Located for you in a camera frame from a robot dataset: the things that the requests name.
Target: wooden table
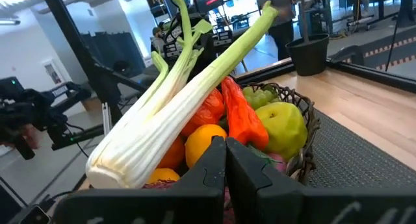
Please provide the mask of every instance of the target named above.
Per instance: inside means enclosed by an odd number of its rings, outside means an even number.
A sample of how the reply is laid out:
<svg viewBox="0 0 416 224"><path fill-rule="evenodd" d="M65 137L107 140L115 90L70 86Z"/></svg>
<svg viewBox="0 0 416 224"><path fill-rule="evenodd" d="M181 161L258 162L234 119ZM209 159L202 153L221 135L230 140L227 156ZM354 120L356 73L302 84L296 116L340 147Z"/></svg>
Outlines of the wooden table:
<svg viewBox="0 0 416 224"><path fill-rule="evenodd" d="M334 69L266 82L296 89L315 108L416 170L416 95Z"/></svg>

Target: orange bell pepper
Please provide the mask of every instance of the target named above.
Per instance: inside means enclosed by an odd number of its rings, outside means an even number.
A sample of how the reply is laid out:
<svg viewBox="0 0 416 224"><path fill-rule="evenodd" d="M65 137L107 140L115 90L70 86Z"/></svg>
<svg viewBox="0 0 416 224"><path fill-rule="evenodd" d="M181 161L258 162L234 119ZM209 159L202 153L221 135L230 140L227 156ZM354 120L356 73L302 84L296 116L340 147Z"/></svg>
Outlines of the orange bell pepper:
<svg viewBox="0 0 416 224"><path fill-rule="evenodd" d="M251 142L255 148L264 151L268 144L267 130L248 104L240 86L231 77L226 77L221 89L227 108L228 136L244 145Z"/></svg>
<svg viewBox="0 0 416 224"><path fill-rule="evenodd" d="M182 129L181 134L189 136L202 125L217 124L224 115L225 109L220 91L214 89Z"/></svg>

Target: cable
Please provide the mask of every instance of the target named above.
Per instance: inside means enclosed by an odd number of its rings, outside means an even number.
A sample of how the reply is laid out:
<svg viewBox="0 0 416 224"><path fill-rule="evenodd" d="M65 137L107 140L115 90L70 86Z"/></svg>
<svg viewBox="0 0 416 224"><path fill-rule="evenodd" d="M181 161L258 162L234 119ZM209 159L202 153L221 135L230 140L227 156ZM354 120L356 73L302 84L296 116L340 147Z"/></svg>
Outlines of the cable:
<svg viewBox="0 0 416 224"><path fill-rule="evenodd" d="M120 110L124 109L126 106L132 106L132 105L134 105L134 103L129 104L129 102L132 100L132 98L128 99L124 104L118 103L119 105L122 106L122 107L120 107Z"/></svg>
<svg viewBox="0 0 416 224"><path fill-rule="evenodd" d="M200 12L200 8L198 7L198 3L196 2L196 0L194 0L194 4L195 4L195 9L196 9L196 11L197 11L198 13L201 13L201 12Z"/></svg>
<svg viewBox="0 0 416 224"><path fill-rule="evenodd" d="M395 25L395 31L393 33L393 38L391 39L391 45L390 45L390 51L389 51L389 58L387 59L387 64L385 65L385 72L389 70L390 60L391 60L391 54L393 53L393 46L395 44L396 40L396 33L397 33L397 25L398 25L398 19L400 17L400 11L398 12L398 16L396 19L396 25Z"/></svg>
<svg viewBox="0 0 416 224"><path fill-rule="evenodd" d="M174 24L174 21L175 20L177 20L177 18L175 17L171 22L170 22L170 25L169 25L169 29L171 29L172 28L172 25Z"/></svg>
<svg viewBox="0 0 416 224"><path fill-rule="evenodd" d="M79 130L81 130L81 131L85 131L82 127L78 127L78 126L74 126L74 125L70 125L69 123L65 123L65 125L67 126L66 127L66 129L71 133L71 134L73 134L72 133L72 131L70 130L70 128L69 127L73 127L73 128L75 128L75 129L79 129ZM90 156L84 151L84 149L79 145L79 143L78 142L76 142L76 144L77 144L77 146L78 146L78 148L79 148L79 150L81 150L81 152L87 157L87 158L89 158Z"/></svg>
<svg viewBox="0 0 416 224"><path fill-rule="evenodd" d="M47 198L47 199L45 199L43 201L40 201L39 202L39 207L42 210L48 211L55 204L55 199L56 198L61 197L63 195L69 195L72 192L73 191L61 192L61 193L58 193L58 194L54 195L53 197Z"/></svg>
<svg viewBox="0 0 416 224"><path fill-rule="evenodd" d="M61 197L63 195L68 195L68 194L71 194L71 193L72 193L72 191L61 192L61 193L58 193L58 194L54 195L53 197L51 197L47 200L55 200L58 197Z"/></svg>
<svg viewBox="0 0 416 224"><path fill-rule="evenodd" d="M65 123L67 126L69 126L69 127L72 127L72 128L74 128L74 129L78 129L78 130L81 130L81 131L85 131L85 129L83 129L82 127L79 127L79 126L75 126L75 125L71 125L71 124L69 124L69 123Z"/></svg>
<svg viewBox="0 0 416 224"><path fill-rule="evenodd" d="M338 39L342 39L342 38L346 38L346 37L348 37L348 36L346 35L346 33L344 33L344 32L339 32L339 33L338 33L338 36L336 36L336 37L331 37L331 38L330 38L330 40L338 40Z"/></svg>
<svg viewBox="0 0 416 224"><path fill-rule="evenodd" d="M226 27L228 27L228 26L229 26L229 21L228 21L227 17L222 16L222 14L221 14L221 12L220 12L220 9L218 9L218 13L220 14L221 18L222 18L222 19L224 19L224 22L226 23Z"/></svg>
<svg viewBox="0 0 416 224"><path fill-rule="evenodd" d="M360 20L360 12L361 12L361 3L360 3L360 0L357 0L357 3L356 3L357 5L357 16L356 16L356 19L357 19L357 21L359 21ZM356 32L356 30L357 30L357 28L358 28L358 25L359 25L359 23L357 23L356 25L355 25L355 27L354 27L354 30L351 32L351 34L354 34L355 32Z"/></svg>

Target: person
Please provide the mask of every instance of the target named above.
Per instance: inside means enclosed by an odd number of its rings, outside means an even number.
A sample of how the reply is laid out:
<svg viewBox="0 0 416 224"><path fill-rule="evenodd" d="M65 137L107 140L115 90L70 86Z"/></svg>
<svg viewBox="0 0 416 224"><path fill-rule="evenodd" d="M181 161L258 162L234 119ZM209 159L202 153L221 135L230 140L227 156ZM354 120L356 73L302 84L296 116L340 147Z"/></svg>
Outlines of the person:
<svg viewBox="0 0 416 224"><path fill-rule="evenodd" d="M363 10L361 11L361 17L365 18L369 16L369 6L370 6L370 0L361 0L363 3Z"/></svg>
<svg viewBox="0 0 416 224"><path fill-rule="evenodd" d="M35 129L35 127L33 127L33 125L31 124L23 125L19 128L19 131L20 131L21 136L26 140L27 145L31 149L39 149L38 136L36 134L37 130ZM11 147L13 149L15 148L15 145L10 142L0 141L0 145Z"/></svg>
<svg viewBox="0 0 416 224"><path fill-rule="evenodd" d="M162 21L157 25L157 27L163 31L163 25L164 25L164 22Z"/></svg>
<svg viewBox="0 0 416 224"><path fill-rule="evenodd" d="M153 28L153 37L150 38L151 51L163 52L164 40L163 31L159 27Z"/></svg>
<svg viewBox="0 0 416 224"><path fill-rule="evenodd" d="M263 8L269 0L257 0L257 4ZM278 17L274 20L271 28L268 30L269 35L273 37L278 47L278 59L289 58L286 50L286 44L293 41L293 22L294 12L292 11L293 0L270 0L272 6L279 10Z"/></svg>

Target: orange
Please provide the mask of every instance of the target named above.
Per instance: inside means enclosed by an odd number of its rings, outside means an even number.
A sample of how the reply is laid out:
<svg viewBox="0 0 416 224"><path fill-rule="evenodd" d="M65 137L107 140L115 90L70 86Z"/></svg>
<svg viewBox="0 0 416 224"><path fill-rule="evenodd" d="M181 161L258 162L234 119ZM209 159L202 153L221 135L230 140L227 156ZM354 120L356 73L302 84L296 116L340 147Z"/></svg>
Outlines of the orange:
<svg viewBox="0 0 416 224"><path fill-rule="evenodd" d="M157 168L176 169L185 158L185 146L183 140L178 136L163 156Z"/></svg>
<svg viewBox="0 0 416 224"><path fill-rule="evenodd" d="M155 169L155 171L150 175L149 180L146 184L152 184L159 180L173 180L178 181L180 179L180 176L169 168L159 168Z"/></svg>
<svg viewBox="0 0 416 224"><path fill-rule="evenodd" d="M218 125L205 124L198 127L185 143L185 158L187 165L192 168L211 144L213 136L227 138L227 133Z"/></svg>

